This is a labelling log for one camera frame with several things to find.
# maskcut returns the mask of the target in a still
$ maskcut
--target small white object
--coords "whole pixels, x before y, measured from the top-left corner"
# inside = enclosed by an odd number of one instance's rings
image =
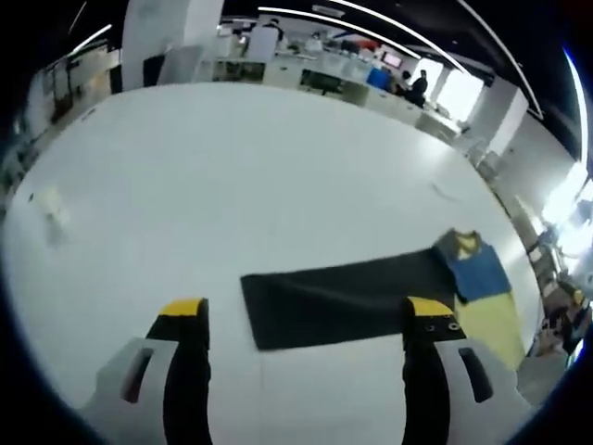
[[[535,248],[530,254],[529,254],[529,260],[531,262],[538,262],[541,259],[541,249],[540,248]]]
[[[57,223],[60,227],[69,222],[69,215],[55,187],[45,189],[36,201],[44,216],[51,222]]]

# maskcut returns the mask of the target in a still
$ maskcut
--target white table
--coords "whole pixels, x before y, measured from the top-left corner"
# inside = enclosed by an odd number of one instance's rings
[[[58,242],[29,202],[47,187],[69,214]],[[527,348],[536,279],[461,155],[336,100],[201,83],[115,95],[75,121],[26,176],[2,242],[23,333],[71,406],[162,306],[199,296],[210,300],[215,443],[379,444],[404,431],[400,336],[259,353],[239,277],[426,248],[450,227],[497,249]]]

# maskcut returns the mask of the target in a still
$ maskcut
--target black cloth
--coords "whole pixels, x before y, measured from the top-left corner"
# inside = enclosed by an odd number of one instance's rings
[[[455,280],[432,249],[381,260],[241,278],[259,350],[401,333],[407,296],[453,309]]]
[[[284,39],[284,31],[275,23],[268,23],[267,25],[263,25],[264,28],[275,28],[278,30],[278,42],[281,42]]]

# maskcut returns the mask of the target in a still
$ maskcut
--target column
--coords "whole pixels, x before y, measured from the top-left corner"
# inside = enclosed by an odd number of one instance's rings
[[[438,99],[438,95],[441,94],[441,91],[443,91],[445,83],[447,83],[447,79],[450,73],[451,69],[444,67],[441,73],[438,75],[438,79],[436,79],[435,83],[435,88],[433,89],[433,92],[430,94],[431,101],[436,102],[436,100]]]
[[[130,0],[121,43],[123,90],[142,88],[143,63],[216,35],[223,0]]]
[[[483,103],[472,120],[473,133],[488,142],[488,151],[501,156],[514,137],[529,106],[520,88],[497,77],[485,88]]]

